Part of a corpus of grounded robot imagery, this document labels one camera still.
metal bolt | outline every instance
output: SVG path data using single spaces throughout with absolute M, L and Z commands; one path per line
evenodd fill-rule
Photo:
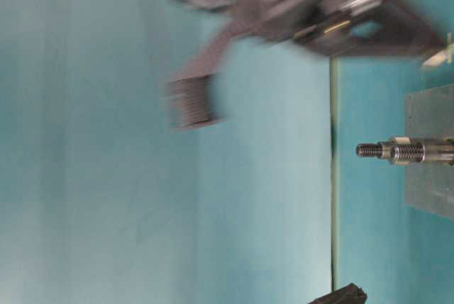
M 359 157 L 378 157 L 391 164 L 442 163 L 454 165 L 454 142 L 451 140 L 392 137 L 388 142 L 362 143 L 356 147 Z

screw thread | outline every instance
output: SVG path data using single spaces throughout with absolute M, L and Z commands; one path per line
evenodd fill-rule
M 422 162 L 424 159 L 424 146 L 421 143 L 395 145 L 391 149 L 391 158 L 397 162 Z
M 372 143 L 362 143 L 356 147 L 356 155 L 359 157 L 381 157 L 383 147 Z

teal surface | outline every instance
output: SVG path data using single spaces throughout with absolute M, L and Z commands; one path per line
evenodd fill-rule
M 200 132 L 196 302 L 308 303 L 331 291 L 328 60 L 246 40 L 214 84 L 225 122 Z
M 0 302 L 193 303 L 198 138 L 171 129 L 161 86 L 199 19 L 166 0 L 0 6 Z
M 454 0 L 410 0 L 447 33 Z M 404 95 L 454 82 L 454 68 L 416 60 L 339 60 L 335 175 L 336 287 L 361 285 L 369 303 L 452 303 L 454 221 L 404 204 L 404 170 L 359 159 L 355 146 L 404 134 Z
M 239 44 L 226 122 L 171 129 L 209 31 L 170 0 L 0 0 L 0 303 L 305 303 L 331 289 L 328 60 Z

threaded bolt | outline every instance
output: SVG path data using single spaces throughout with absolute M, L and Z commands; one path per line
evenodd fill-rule
M 356 155 L 359 157 L 381 157 L 383 147 L 373 143 L 362 143 L 356 147 Z
M 391 158 L 396 162 L 422 162 L 424 159 L 424 146 L 421 143 L 395 145 L 391 149 Z

teal backdrop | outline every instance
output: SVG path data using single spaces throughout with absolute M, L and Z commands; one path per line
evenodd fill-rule
M 408 0 L 454 30 L 454 0 Z M 452 303 L 454 222 L 404 203 L 404 170 L 355 156 L 360 142 L 404 134 L 404 95 L 454 83 L 453 66 L 420 70 L 418 60 L 335 64 L 336 287 L 351 281 L 368 303 Z
M 0 0 L 0 302 L 305 303 L 331 289 L 329 66 L 236 45 L 226 121 L 165 80 L 221 20 L 172 0 Z

